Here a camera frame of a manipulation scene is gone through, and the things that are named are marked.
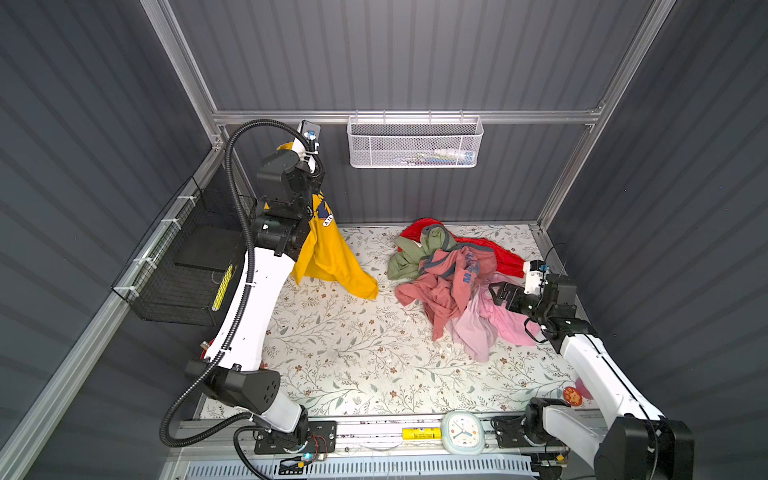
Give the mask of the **yellow t-shirt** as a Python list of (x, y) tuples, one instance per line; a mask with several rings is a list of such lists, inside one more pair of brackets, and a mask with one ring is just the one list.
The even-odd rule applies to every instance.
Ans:
[(292, 279), (297, 285), (304, 278), (336, 282), (355, 297), (375, 300), (378, 283), (360, 266), (322, 192), (313, 194), (312, 205), (310, 232), (291, 272)]

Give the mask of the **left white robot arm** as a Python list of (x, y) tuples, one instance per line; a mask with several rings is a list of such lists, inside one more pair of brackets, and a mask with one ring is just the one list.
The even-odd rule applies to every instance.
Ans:
[(265, 207), (246, 219), (232, 301), (211, 346), (185, 370), (208, 397), (239, 409), (240, 418), (295, 436), (302, 434), (306, 410), (282, 391), (278, 372), (262, 368), (261, 355), (282, 286), (310, 233), (323, 175), (316, 152), (304, 148), (279, 150), (258, 170)]

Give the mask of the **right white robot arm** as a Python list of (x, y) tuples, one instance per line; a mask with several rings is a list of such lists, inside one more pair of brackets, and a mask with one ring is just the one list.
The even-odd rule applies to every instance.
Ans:
[(695, 440), (688, 426), (671, 420), (621, 371), (590, 322), (576, 315), (576, 287), (549, 275), (528, 289), (495, 281), (493, 303), (539, 326), (536, 343), (548, 342), (578, 374), (597, 403), (604, 429), (590, 427), (566, 401), (534, 398), (521, 421), (526, 440), (559, 441), (582, 458), (598, 479), (690, 479)]

